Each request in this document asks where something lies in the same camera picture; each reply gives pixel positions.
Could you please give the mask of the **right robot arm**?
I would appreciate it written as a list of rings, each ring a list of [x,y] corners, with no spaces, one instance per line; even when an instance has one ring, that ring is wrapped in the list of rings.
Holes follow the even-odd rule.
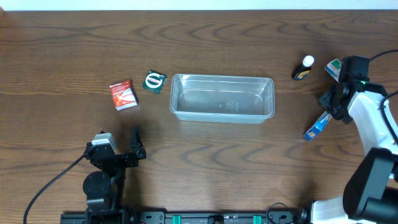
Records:
[[[359,82],[334,85],[319,104],[336,120],[354,121],[365,157],[345,186],[343,195],[312,203],[310,223],[397,223],[397,125],[381,85]]]

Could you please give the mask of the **red ActiFast medicine box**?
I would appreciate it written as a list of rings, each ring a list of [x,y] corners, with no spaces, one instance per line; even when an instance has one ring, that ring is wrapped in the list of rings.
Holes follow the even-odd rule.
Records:
[[[138,105],[132,81],[126,80],[110,86],[114,107],[119,111]]]

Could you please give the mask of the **white green medicine box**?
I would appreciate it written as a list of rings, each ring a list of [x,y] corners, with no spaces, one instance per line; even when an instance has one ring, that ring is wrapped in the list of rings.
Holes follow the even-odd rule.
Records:
[[[325,66],[325,70],[337,81],[339,82],[341,62],[336,58],[329,62]]]

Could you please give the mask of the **dark bottle white cap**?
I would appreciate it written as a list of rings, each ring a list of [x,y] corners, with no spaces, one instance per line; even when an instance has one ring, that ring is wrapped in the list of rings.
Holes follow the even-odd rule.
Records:
[[[312,69],[312,65],[315,59],[311,55],[307,55],[303,58],[302,62],[298,64],[292,73],[294,80],[302,80],[307,77]]]

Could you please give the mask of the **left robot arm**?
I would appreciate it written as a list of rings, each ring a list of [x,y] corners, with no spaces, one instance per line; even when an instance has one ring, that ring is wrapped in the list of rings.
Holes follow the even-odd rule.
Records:
[[[126,169],[137,167],[146,158],[137,127],[132,130],[129,147],[130,152],[116,154],[113,135],[103,131],[86,144],[83,156],[98,168],[83,182],[87,223],[139,223],[137,213],[121,205]]]

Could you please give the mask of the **blue Kool Fever box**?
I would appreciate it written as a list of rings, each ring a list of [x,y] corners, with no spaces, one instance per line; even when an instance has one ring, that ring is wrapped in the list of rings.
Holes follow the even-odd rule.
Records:
[[[320,117],[314,122],[314,124],[305,132],[303,138],[307,141],[313,140],[317,137],[328,124],[329,120],[332,119],[332,116],[327,111],[324,111]]]

